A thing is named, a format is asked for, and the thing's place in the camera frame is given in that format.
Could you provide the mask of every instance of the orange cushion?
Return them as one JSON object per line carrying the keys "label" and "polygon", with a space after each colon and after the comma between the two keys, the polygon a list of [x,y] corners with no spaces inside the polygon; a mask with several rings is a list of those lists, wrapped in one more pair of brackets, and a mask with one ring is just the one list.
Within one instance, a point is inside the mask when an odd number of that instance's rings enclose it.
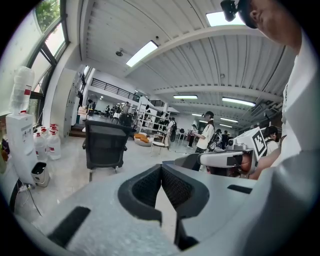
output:
{"label": "orange cushion", "polygon": [[140,134],[140,133],[135,133],[135,134],[134,134],[134,137],[135,137],[136,139],[141,139],[141,138],[146,138],[146,135]]}
{"label": "orange cushion", "polygon": [[145,143],[149,142],[149,140],[146,137],[145,138],[140,138],[140,141],[145,142]]}

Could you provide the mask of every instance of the mesh chair back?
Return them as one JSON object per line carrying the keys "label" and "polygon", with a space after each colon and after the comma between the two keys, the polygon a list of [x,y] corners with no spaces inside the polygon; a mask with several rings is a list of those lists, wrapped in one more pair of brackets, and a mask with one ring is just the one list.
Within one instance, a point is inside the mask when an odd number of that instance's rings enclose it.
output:
{"label": "mesh chair back", "polygon": [[100,121],[86,121],[87,167],[91,169],[119,166],[130,131],[131,127]]}

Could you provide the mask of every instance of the gray floor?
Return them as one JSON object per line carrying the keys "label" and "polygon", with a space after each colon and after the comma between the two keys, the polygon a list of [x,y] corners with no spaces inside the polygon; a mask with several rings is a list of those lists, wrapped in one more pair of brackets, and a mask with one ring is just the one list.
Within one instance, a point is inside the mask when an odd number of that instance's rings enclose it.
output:
{"label": "gray floor", "polygon": [[[86,167],[86,152],[82,149],[83,138],[69,137],[61,146],[61,158],[48,160],[47,168],[50,174],[50,182],[47,187],[36,187],[31,190],[32,197],[41,215],[51,211],[61,201],[72,193],[89,183],[90,170]],[[170,161],[195,152],[195,148],[187,147],[187,142],[173,142],[170,150],[155,147],[150,153],[150,147],[135,144],[132,138],[126,144],[127,151],[123,155],[123,166],[118,169],[121,172],[147,170],[162,161]],[[107,179],[110,175],[117,175],[114,168],[95,168],[92,173],[92,182]],[[174,240],[176,212],[170,204],[166,194],[161,189],[157,196],[156,209],[162,211],[162,229],[171,241]],[[41,218],[33,201],[27,192],[19,193],[15,204],[15,213],[29,222]]]}

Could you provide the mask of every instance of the white shelving unit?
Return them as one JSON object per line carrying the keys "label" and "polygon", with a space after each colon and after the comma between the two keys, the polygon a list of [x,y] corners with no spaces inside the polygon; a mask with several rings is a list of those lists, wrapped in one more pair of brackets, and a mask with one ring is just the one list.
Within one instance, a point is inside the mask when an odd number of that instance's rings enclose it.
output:
{"label": "white shelving unit", "polygon": [[[151,114],[151,113],[147,113],[147,111],[144,109],[141,111],[141,105],[139,106],[139,111],[137,113],[138,115],[138,127],[139,127],[139,133],[141,133],[141,130],[149,130],[149,131],[154,131],[154,132],[157,132],[157,131],[162,131],[163,127],[167,127],[168,125],[167,124],[159,124],[157,122],[153,122],[151,120],[145,120],[145,116],[151,116],[151,117],[155,117],[155,118],[159,118],[159,119],[162,119],[162,120],[169,120],[169,117],[170,117],[170,112],[163,112],[164,114],[168,114],[168,116],[166,118],[163,118],[162,116],[158,116],[158,115],[155,115],[155,114]],[[149,128],[149,127],[145,127],[143,126],[143,123],[146,122],[149,126],[149,124],[153,124],[153,125],[158,125],[158,129],[154,129],[154,128]]]}

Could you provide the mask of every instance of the fluorescent light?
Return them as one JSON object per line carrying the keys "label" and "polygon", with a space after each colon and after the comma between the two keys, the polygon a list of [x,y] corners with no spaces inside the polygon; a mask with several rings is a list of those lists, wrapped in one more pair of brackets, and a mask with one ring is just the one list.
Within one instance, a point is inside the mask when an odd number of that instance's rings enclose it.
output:
{"label": "fluorescent light", "polygon": [[222,123],[220,123],[220,125],[221,125],[221,126],[225,126],[225,127],[232,128],[232,126],[230,126],[230,125],[226,125],[226,124],[222,124]]}
{"label": "fluorescent light", "polygon": [[236,121],[236,120],[232,120],[232,119],[228,119],[228,118],[220,117],[220,119],[221,119],[221,120],[224,120],[224,121],[232,122],[232,123],[239,123],[239,122]]}
{"label": "fluorescent light", "polygon": [[148,42],[144,47],[138,50],[126,64],[132,68],[136,63],[141,61],[144,57],[152,53],[157,48],[158,46],[153,41]]}
{"label": "fluorescent light", "polygon": [[211,27],[223,25],[245,25],[238,14],[235,15],[235,19],[233,21],[228,22],[223,11],[207,13],[206,18],[208,19]]}
{"label": "fluorescent light", "polygon": [[175,99],[189,99],[189,100],[197,100],[197,95],[174,95]]}
{"label": "fluorescent light", "polygon": [[241,99],[236,99],[236,98],[222,97],[222,101],[223,102],[233,102],[233,103],[243,104],[243,105],[247,105],[247,106],[250,106],[250,107],[254,107],[256,105],[256,103],[254,103],[254,102],[241,100]]}

